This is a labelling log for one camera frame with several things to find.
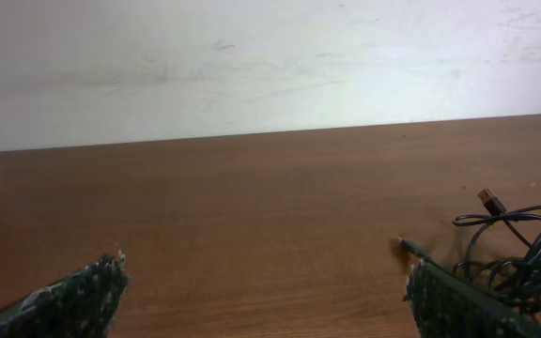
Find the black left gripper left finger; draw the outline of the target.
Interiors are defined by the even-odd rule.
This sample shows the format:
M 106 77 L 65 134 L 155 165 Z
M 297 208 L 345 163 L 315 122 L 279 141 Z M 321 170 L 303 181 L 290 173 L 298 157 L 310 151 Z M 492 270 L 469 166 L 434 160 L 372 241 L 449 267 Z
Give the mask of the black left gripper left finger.
M 106 338 L 128 284 L 126 255 L 106 254 L 0 309 L 0 338 Z

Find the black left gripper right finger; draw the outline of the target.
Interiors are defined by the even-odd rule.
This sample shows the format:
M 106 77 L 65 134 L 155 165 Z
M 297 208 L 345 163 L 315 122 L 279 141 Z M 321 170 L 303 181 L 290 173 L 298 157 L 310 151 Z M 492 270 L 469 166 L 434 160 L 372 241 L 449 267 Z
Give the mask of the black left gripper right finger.
M 422 337 L 541 338 L 541 325 L 430 263 L 412 269 L 405 301 Z

